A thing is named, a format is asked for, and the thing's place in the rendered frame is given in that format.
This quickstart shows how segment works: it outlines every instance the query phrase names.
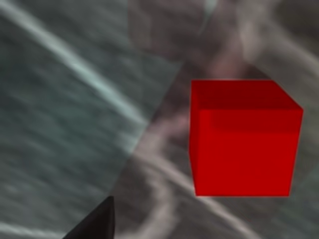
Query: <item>cube's front face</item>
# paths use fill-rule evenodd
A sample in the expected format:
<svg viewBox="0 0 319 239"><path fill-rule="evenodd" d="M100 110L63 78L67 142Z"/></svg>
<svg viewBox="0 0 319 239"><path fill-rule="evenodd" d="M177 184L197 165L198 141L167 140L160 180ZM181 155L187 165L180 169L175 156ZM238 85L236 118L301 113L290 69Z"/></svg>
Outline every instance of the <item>cube's front face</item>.
<svg viewBox="0 0 319 239"><path fill-rule="evenodd" d="M197 130L197 145L193 139L190 149L197 150L190 157L196 195L289 195L301 108L195 108L191 134Z"/></svg>

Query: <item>red block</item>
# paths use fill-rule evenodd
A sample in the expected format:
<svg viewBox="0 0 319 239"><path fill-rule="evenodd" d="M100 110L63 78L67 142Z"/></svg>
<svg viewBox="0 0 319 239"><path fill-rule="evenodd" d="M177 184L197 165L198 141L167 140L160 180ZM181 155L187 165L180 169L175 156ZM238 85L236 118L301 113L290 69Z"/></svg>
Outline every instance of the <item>red block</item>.
<svg viewBox="0 0 319 239"><path fill-rule="evenodd" d="M197 196L289 196L303 109L272 80L193 80Z"/></svg>

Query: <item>black triangular object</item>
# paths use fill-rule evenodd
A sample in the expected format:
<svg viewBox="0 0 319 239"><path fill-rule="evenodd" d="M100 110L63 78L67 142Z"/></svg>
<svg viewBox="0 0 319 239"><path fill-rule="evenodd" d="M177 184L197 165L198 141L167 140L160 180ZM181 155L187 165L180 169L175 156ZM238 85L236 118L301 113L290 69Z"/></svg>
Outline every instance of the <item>black triangular object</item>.
<svg viewBox="0 0 319 239"><path fill-rule="evenodd" d="M63 239L114 239L114 233L114 198L110 196Z"/></svg>

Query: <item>blurry background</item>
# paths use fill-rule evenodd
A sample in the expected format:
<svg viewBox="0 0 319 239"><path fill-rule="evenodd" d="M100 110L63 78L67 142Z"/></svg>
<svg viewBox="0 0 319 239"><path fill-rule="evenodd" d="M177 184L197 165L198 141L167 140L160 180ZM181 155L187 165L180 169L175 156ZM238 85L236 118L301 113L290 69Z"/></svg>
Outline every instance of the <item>blurry background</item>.
<svg viewBox="0 0 319 239"><path fill-rule="evenodd" d="M318 238L319 3L239 2L247 58L305 109L289 199L196 199L186 147L156 135L131 156L181 63L132 45L125 0L0 0L0 238L61 238L109 194L117 238Z"/></svg>

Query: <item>cube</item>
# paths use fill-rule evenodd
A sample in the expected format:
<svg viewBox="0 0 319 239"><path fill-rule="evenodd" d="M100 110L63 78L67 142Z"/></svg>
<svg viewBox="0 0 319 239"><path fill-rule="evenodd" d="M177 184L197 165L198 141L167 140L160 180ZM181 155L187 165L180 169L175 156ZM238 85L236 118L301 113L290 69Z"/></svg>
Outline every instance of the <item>cube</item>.
<svg viewBox="0 0 319 239"><path fill-rule="evenodd" d="M289 196L302 117L303 109L272 80L193 80L195 194Z"/></svg>

